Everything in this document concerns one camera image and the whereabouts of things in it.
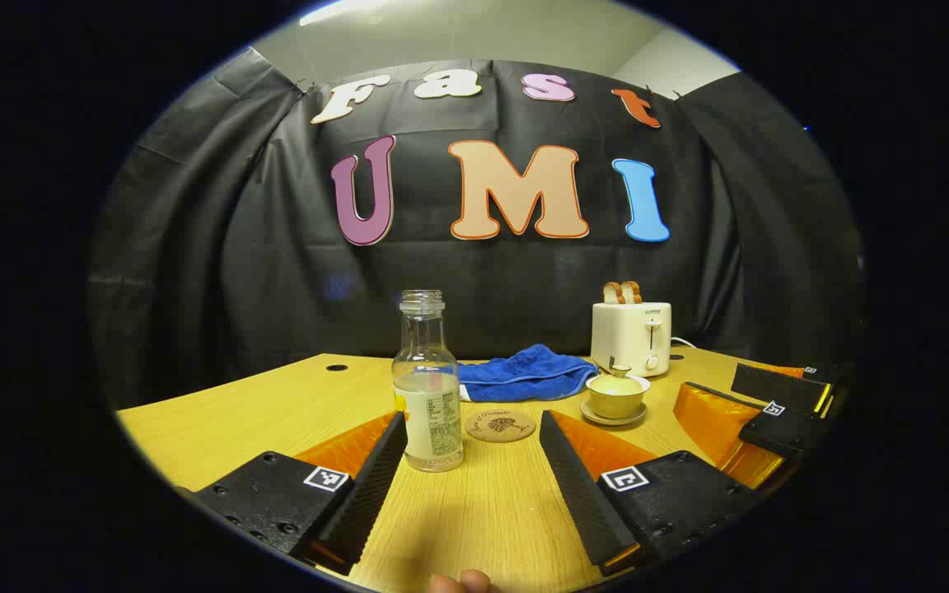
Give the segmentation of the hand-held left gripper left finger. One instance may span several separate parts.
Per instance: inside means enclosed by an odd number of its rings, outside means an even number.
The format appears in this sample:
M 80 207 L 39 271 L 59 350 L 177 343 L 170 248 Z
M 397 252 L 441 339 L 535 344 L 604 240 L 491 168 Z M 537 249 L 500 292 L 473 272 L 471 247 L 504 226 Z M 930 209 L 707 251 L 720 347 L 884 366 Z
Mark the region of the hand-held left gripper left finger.
M 264 451 L 207 487 L 178 492 L 268 547 L 348 575 L 405 453 L 406 420 L 396 410 L 298 455 Z

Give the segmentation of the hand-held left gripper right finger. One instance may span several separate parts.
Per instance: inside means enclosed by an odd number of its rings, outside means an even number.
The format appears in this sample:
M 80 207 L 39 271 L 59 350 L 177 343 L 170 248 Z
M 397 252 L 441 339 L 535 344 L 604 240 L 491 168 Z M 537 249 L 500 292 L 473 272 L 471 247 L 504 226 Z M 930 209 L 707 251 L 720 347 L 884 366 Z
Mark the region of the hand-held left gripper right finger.
M 543 412 L 539 439 L 585 553 L 607 577 L 695 549 L 760 501 L 690 451 L 654 455 L 558 410 Z

